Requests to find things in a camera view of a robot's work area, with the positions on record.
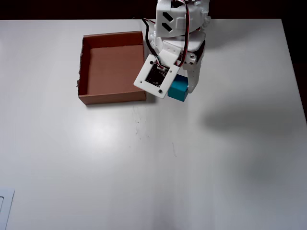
open cardboard box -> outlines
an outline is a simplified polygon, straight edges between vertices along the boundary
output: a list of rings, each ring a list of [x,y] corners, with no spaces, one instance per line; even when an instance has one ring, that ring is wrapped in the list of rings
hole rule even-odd
[[[145,91],[133,85],[143,64],[141,31],[84,36],[80,100],[84,104],[146,100]]]

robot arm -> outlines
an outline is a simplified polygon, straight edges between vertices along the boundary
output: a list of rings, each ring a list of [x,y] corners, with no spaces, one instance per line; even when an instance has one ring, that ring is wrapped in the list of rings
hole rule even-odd
[[[134,85],[164,98],[182,67],[188,72],[186,91],[195,89],[203,58],[204,27],[210,21],[209,0],[158,0],[154,31],[146,43],[152,53],[147,58]]]

blue block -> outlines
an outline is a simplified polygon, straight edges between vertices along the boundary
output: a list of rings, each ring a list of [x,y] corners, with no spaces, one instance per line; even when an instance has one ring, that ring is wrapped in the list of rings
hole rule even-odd
[[[171,98],[184,102],[188,95],[188,78],[177,74],[167,95]]]

white table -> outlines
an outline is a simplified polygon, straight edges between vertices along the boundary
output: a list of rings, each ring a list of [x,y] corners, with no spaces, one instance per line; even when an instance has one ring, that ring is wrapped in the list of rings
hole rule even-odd
[[[86,107],[83,35],[144,28],[0,21],[7,230],[305,230],[307,126],[281,20],[213,20],[185,103]]]

circuit board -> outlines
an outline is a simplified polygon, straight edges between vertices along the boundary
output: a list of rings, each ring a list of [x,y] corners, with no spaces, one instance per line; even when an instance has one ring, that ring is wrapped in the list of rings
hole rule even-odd
[[[164,78],[167,75],[167,73],[168,73],[167,69],[165,71],[163,71],[163,70],[160,70],[157,65],[154,65],[152,67],[152,69],[150,70],[150,72],[149,72],[149,74],[146,78],[146,81],[148,83],[160,88],[160,86],[161,86],[162,82],[164,81]]]

